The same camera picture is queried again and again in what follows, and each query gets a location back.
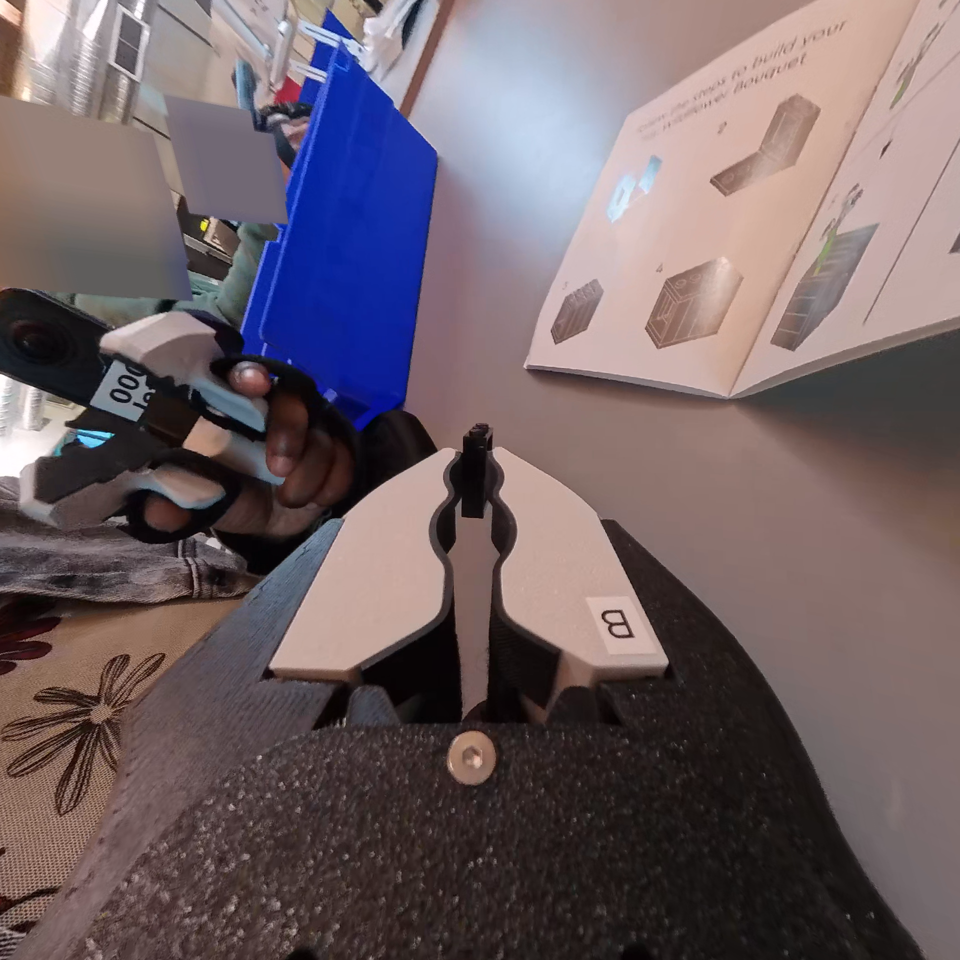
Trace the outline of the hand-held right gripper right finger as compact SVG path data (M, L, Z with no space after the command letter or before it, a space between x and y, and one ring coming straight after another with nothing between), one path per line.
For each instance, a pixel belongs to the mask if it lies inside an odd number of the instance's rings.
M545 714L570 688L664 678L669 660L598 513L496 446L488 461L492 680Z

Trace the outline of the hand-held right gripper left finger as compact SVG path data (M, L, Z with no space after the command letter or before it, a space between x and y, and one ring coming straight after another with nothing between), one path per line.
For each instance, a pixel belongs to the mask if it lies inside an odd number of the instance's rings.
M451 447L438 450L346 513L269 663L276 678L359 682L443 621L450 547L438 524L453 503L457 457Z

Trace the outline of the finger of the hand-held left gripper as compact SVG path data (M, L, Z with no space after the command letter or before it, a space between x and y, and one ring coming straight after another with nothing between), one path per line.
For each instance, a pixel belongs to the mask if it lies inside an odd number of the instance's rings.
M243 354L244 339L212 314L156 314L105 333L99 353L158 379L200 383L215 361Z
M227 487L202 476L198 467L109 450L64 450L28 463L19 476L21 512L57 529L99 525L122 514L140 493L199 511L218 504Z

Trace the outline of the black L-shaped lego assembly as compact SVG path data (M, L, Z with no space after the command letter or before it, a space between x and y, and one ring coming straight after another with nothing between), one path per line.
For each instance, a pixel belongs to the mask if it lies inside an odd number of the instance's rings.
M465 519L482 520L488 501L488 467L493 431L486 422L472 426L462 439L460 458L461 511Z

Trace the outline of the blue plastic bin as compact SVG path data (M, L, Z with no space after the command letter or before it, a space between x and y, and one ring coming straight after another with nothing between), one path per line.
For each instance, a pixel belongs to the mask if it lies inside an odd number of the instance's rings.
M405 402L437 151L346 51L315 47L313 105L241 327L248 354L286 362L358 428Z

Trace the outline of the lego instruction booklet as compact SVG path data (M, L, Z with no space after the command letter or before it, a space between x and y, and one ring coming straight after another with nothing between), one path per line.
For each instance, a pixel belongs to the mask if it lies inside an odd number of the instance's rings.
M811 2L630 114L524 366L721 400L958 330L958 2Z

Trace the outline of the person's left hand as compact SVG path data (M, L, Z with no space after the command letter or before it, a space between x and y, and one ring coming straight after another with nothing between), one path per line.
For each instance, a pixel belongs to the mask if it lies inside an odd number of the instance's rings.
M226 378L235 393L267 400L265 462L280 485L245 478L236 500L211 529L221 543L229 537L288 542L304 534L354 484L354 455L340 438L310 425L304 398L265 366L243 362Z

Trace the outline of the black cushioned wrist rest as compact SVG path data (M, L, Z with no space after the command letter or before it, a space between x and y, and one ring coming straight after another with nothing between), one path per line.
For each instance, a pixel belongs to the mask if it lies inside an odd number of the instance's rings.
M347 494L327 509L331 519L342 519L370 492L438 451L421 421L403 409L378 414L363 429L353 429L348 449L353 479Z

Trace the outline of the person's floral beige garment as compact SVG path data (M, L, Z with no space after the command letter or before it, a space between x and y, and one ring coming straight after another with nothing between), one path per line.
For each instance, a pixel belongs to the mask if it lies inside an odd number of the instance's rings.
M2 958L16 955L96 834L128 708L240 602L20 599L2 613Z

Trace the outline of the clear acrylic stand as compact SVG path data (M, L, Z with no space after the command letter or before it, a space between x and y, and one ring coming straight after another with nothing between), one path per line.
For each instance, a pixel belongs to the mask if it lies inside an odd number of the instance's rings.
M300 21L291 14L285 14L277 25L276 43L270 61L269 86L273 91L282 87L291 70L302 78L320 84L327 79L327 70L311 66L308 62L291 60L291 49L298 36L312 40L315 47L320 49L326 48L332 52L343 50L357 63L362 60L363 47L351 36L342 35L335 30L308 21Z

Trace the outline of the silver ventilation duct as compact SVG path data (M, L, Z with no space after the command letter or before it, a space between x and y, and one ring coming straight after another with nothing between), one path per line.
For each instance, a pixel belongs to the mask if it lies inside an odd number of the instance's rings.
M10 95L113 124L131 122L159 2L10 2L21 13Z

